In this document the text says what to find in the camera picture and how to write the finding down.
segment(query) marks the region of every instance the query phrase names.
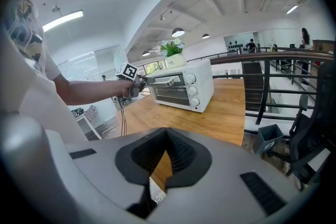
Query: oven door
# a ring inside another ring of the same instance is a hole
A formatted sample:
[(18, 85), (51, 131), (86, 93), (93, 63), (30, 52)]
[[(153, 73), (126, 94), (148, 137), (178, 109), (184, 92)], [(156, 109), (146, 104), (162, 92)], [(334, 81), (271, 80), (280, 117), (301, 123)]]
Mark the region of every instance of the oven door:
[(155, 100), (176, 105), (190, 106), (187, 89), (182, 74), (155, 78), (148, 84)]

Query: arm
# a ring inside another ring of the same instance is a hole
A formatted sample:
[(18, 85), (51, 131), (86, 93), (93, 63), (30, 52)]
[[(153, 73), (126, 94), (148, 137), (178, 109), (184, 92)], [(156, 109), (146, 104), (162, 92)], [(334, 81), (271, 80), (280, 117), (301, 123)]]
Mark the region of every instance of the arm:
[(58, 95), (67, 105), (90, 104), (122, 94), (127, 96), (133, 87), (131, 80), (68, 81), (62, 74), (53, 81)]

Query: white t-shirt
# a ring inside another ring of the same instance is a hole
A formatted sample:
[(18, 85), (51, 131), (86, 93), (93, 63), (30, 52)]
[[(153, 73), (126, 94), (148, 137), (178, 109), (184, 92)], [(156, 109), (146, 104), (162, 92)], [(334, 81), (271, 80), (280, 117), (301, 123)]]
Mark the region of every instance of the white t-shirt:
[(59, 74), (51, 59), (33, 0), (10, 0), (1, 25), (1, 103), (7, 112), (34, 118), (58, 132), (65, 143), (87, 141), (75, 117), (58, 96)]

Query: oven knob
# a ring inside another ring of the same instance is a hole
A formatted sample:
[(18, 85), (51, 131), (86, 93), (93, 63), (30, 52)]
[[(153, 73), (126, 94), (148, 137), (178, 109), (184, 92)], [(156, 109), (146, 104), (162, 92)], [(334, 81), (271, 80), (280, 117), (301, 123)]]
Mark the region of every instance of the oven knob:
[(190, 104), (193, 105), (193, 106), (197, 106), (197, 105), (200, 104), (200, 101), (199, 101), (198, 98), (196, 98), (196, 97), (192, 97), (192, 98), (190, 99)]
[(190, 87), (188, 88), (188, 93), (189, 93), (189, 95), (191, 95), (191, 96), (196, 95), (196, 94), (197, 94), (197, 88), (196, 88), (195, 86), (190, 86)]
[(196, 77), (194, 74), (188, 73), (185, 75), (185, 82), (188, 84), (192, 84), (196, 81)]

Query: potted plant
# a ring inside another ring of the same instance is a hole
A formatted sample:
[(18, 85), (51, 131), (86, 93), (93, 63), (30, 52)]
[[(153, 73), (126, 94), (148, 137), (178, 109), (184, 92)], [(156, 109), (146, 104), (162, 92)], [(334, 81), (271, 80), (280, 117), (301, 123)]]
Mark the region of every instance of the potted plant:
[(179, 38), (170, 41), (162, 41), (161, 54), (165, 57), (168, 68), (180, 67), (187, 62), (182, 55), (184, 44)]

